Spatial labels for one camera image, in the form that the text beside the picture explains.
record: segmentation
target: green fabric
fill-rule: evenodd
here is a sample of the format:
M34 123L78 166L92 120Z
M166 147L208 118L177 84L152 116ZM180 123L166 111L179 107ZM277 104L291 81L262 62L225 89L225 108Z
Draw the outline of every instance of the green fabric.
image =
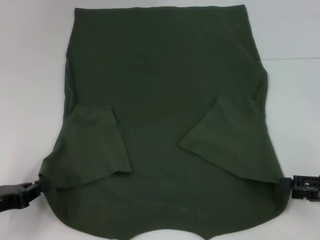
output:
M204 239L278 216L289 193L244 5L75 9L63 125L40 180L71 228Z

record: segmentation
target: white table surface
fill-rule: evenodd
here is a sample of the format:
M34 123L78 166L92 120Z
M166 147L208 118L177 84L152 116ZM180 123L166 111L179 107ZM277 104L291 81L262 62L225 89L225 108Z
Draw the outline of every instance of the white table surface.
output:
M34 182L62 125L74 8L245 4L269 74L267 124L287 177L320 175L319 0L0 0L0 185ZM97 240L61 223L42 195L0 213L1 240ZM134 240L201 240L158 230ZM279 217L215 240L318 240L320 203L290 200Z

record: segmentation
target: olive green shirt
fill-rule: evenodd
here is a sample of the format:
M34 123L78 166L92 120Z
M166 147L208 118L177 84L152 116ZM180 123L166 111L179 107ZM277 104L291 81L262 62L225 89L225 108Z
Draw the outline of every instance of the olive green shirt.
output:
M244 5L76 8L66 58L63 125L39 174L63 223L208 240L285 209Z

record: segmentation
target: fabric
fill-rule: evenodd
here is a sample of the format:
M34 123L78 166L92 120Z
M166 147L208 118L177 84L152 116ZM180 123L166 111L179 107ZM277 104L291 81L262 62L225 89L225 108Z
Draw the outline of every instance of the fabric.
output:
M208 240L278 216L289 193L244 5L75 9L63 125L40 180L71 228Z

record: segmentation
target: white background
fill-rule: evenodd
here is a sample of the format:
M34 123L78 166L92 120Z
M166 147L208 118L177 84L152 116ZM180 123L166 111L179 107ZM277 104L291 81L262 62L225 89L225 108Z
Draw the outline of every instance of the white background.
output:
M284 174L320 175L319 0L0 0L0 185L37 180L62 125L65 54L74 8L245 4L269 73L267 124ZM0 213L1 240L101 239L61 223L44 196ZM134 240L201 240L160 230ZM215 240L318 240L320 203L291 200L283 214Z

